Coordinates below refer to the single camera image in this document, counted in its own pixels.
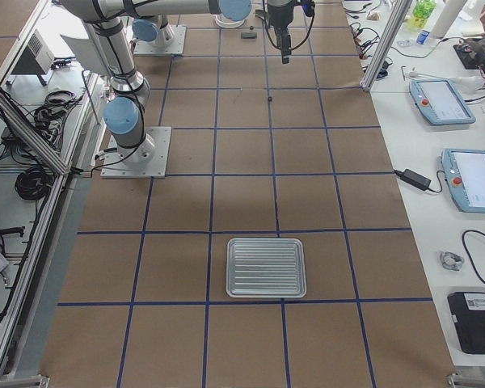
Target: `grid line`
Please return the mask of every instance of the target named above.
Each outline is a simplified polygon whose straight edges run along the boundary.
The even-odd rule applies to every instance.
[[[151,194],[153,192],[153,186],[154,186],[154,178],[151,178],[150,186],[149,186],[149,192],[147,194],[147,201],[145,203],[145,214],[144,214],[144,221],[143,221],[143,225],[142,225],[142,231],[147,226],[147,218],[149,216]],[[139,272],[140,272],[142,252],[144,250],[145,238],[146,238],[146,235],[141,234],[140,246],[138,248],[137,266],[135,268],[135,276],[133,278],[133,289],[132,289],[132,292],[131,292],[131,302],[129,304],[128,322],[126,323],[126,330],[125,330],[125,334],[124,334],[124,343],[122,345],[122,353],[121,353],[121,356],[120,356],[119,374],[118,374],[117,381],[116,381],[116,387],[117,388],[120,388],[120,386],[122,384],[122,376],[124,374],[124,363],[125,363],[125,358],[126,358],[126,352],[128,351],[129,332],[131,331],[131,322],[132,322],[132,319],[133,319],[134,301],[135,301],[135,297],[137,295],[137,282],[138,282],[138,275],[139,275]]]
[[[310,52],[312,54],[313,48],[312,48],[312,44],[311,44],[310,40],[309,40],[309,48],[310,48]],[[317,85],[319,85],[318,69],[317,69],[317,66],[316,66],[316,61],[314,60],[314,56],[311,56],[311,60],[313,62],[313,66],[314,66],[314,76],[316,78],[316,83],[317,83]],[[322,92],[321,92],[320,88],[318,88],[318,99],[319,99],[319,103],[320,103],[320,108],[322,109],[323,124],[326,127],[325,134],[327,136],[327,145],[328,145],[328,149],[329,149],[329,155],[331,156],[332,170],[334,172],[336,172],[337,169],[336,169],[336,166],[335,166],[335,161],[334,161],[333,152],[332,152],[331,136],[330,136],[329,131],[327,130],[327,126],[328,126],[327,115],[325,113],[325,107],[323,105]],[[367,334],[366,334],[365,320],[364,320],[364,317],[363,317],[363,311],[361,309],[359,289],[358,289],[358,286],[357,286],[356,271],[355,271],[354,263],[353,263],[353,260],[352,260],[352,250],[351,250],[351,247],[350,247],[350,242],[348,240],[348,229],[347,229],[347,224],[346,224],[346,221],[345,221],[343,200],[342,200],[342,197],[341,197],[340,185],[339,185],[339,182],[338,182],[338,175],[337,174],[334,175],[334,182],[335,182],[336,196],[337,196],[337,199],[338,199],[339,215],[341,216],[341,222],[342,222],[342,226],[343,226],[343,229],[344,229],[343,233],[344,233],[344,239],[345,239],[345,246],[346,246],[346,249],[347,249],[348,263],[349,263],[349,266],[350,266],[350,272],[351,272],[351,276],[352,276],[352,285],[353,285],[353,288],[354,288],[354,293],[356,294],[356,307],[357,307],[357,313],[359,315],[359,320],[360,320],[360,325],[361,325],[361,334],[362,334],[362,337],[363,337],[363,345],[365,347],[366,361],[367,361],[367,364],[368,364],[368,367],[369,367],[370,381],[372,383],[372,387],[377,388],[377,383],[375,381],[375,376],[374,376],[374,371],[373,371],[372,357],[370,355],[369,341],[368,341]]]
[[[92,307],[92,306],[246,306],[246,305],[333,305],[344,303],[414,303],[432,302],[431,297],[375,297],[350,299],[285,299],[254,301],[143,301],[143,302],[60,302],[58,307]]]
[[[217,120],[219,117],[219,86],[221,77],[221,40],[222,33],[219,28],[218,46],[217,46],[217,88],[216,88],[216,107],[214,113],[213,124],[213,156],[212,156],[212,179],[210,184],[210,211],[209,211],[209,253],[207,258],[207,275],[206,275],[206,295],[205,295],[205,331],[203,338],[203,370],[201,375],[201,386],[206,388],[208,377],[208,363],[209,363],[209,318],[210,318],[210,277],[212,273],[212,240],[213,240],[213,209],[214,209],[214,193],[215,193],[215,172],[216,172],[216,151],[217,151]]]
[[[304,229],[304,230],[281,230],[282,234],[292,233],[337,233],[337,232],[409,232],[410,227],[399,228],[333,228],[333,229]],[[105,234],[275,234],[276,230],[95,230],[78,232],[80,236],[93,236]]]
[[[273,106],[269,99],[270,91],[272,88],[269,86],[269,71],[268,71],[268,51],[266,45],[266,34],[265,31],[266,27],[264,23],[261,25],[261,31],[263,35],[263,46],[264,46],[264,71],[266,75],[266,94],[268,95],[268,130],[269,130],[269,138],[270,138],[270,146],[271,146],[271,157],[272,157],[272,183],[273,183],[273,204],[275,206],[275,228],[276,228],[276,236],[280,237],[280,220],[279,220],[279,208],[278,208],[278,191],[276,187],[276,161],[275,161],[275,146],[274,146],[274,136],[273,136],[273,118],[272,118],[272,109]],[[282,320],[282,339],[284,342],[284,367],[285,367],[285,383],[288,388],[291,388],[291,372],[289,368],[289,346],[288,346],[288,329],[287,329],[287,321],[285,316],[285,304],[284,299],[280,300],[280,318]]]

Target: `metal profile rail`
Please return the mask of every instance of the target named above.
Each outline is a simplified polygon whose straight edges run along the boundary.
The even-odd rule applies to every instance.
[[[31,147],[53,172],[58,175],[66,175],[70,171],[70,165],[65,165],[59,153],[47,144],[47,141],[42,136],[32,130],[32,126],[10,106],[7,99],[1,94],[0,108],[3,110],[3,114],[6,115],[7,121],[11,124],[15,135]]]
[[[48,386],[49,378],[45,376],[0,380],[0,388],[47,388]]]
[[[372,56],[372,61],[366,69],[365,76],[361,80],[361,87],[364,91],[370,91],[372,85],[376,80],[379,70],[382,67],[388,51],[394,42],[397,32],[401,28],[404,17],[410,8],[412,0],[398,0],[395,2],[394,9],[391,12],[388,23],[386,24],[385,31],[383,32],[377,49]]]

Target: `black power brick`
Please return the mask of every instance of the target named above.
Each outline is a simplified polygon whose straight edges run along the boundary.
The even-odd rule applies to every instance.
[[[416,172],[412,170],[394,170],[395,174],[404,182],[409,183],[411,186],[414,186],[418,188],[419,190],[422,190],[425,192],[428,190],[429,185],[431,184],[431,180],[426,178],[425,176],[422,176],[420,174],[417,174]]]

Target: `plastic bottle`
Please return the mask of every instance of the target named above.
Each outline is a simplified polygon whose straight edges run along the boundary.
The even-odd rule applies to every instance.
[[[419,32],[428,22],[429,16],[435,9],[435,0],[417,0],[413,8],[413,15],[407,22],[408,30]]]

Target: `ribbed metal tray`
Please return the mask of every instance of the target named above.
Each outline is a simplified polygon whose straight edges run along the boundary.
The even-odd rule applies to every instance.
[[[306,270],[296,238],[232,238],[226,292],[231,297],[303,297]]]

